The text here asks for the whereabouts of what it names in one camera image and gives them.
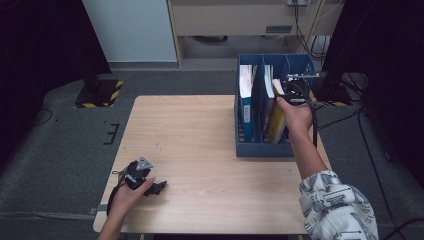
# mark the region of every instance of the blue file box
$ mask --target blue file box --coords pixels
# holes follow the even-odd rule
[[[257,65],[258,69],[252,89],[252,140],[244,140],[244,130],[240,109],[239,97],[239,66]],[[273,78],[280,78],[281,81],[287,81],[287,75],[314,75],[315,67],[311,57],[308,54],[240,54],[238,58],[236,91],[234,100],[234,120],[235,120],[235,142],[237,157],[293,157],[290,141],[284,136],[279,143],[274,144],[264,139],[261,122],[261,106],[264,101],[263,92],[263,74],[264,66],[273,66]],[[307,79],[309,86],[312,86],[313,78]]]

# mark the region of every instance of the sleeve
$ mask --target sleeve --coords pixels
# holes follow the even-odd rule
[[[344,185],[331,170],[300,184],[305,229],[312,239],[378,239],[374,211],[355,187]]]

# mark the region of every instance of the hand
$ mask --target hand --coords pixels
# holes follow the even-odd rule
[[[284,98],[277,97],[278,106],[283,109],[287,128],[291,132],[308,132],[312,126],[312,112],[308,104],[290,105]]]
[[[144,192],[146,192],[152,186],[154,181],[155,178],[150,178],[136,190],[131,190],[127,184],[122,185],[118,189],[115,197],[113,198],[109,215],[97,239],[119,239],[119,233],[121,231],[125,217],[131,211],[131,209],[137,205],[137,202],[140,200],[140,198],[144,196]]]
[[[110,214],[119,211],[126,216],[137,205],[137,202],[144,196],[143,194],[152,186],[154,181],[155,178],[149,178],[135,190],[130,189],[127,184],[122,185],[113,198]]]

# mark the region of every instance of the wall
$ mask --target wall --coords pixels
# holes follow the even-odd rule
[[[166,0],[83,0],[108,62],[177,62]]]

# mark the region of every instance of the book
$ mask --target book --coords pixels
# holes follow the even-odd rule
[[[263,127],[262,131],[265,132],[265,137],[267,136],[266,129],[268,128],[269,118],[271,116],[272,105],[274,104],[274,91],[272,87],[272,77],[273,77],[273,67],[272,65],[265,65],[264,69],[264,110],[263,110]]]
[[[256,66],[240,65],[239,66],[239,93],[240,93],[240,110],[241,123],[244,132],[244,141],[252,141],[252,87],[256,74]]]
[[[284,94],[280,79],[272,80],[273,91],[276,94]],[[277,103],[272,105],[271,115],[267,128],[268,139],[271,143],[279,143],[286,128],[284,112]]]

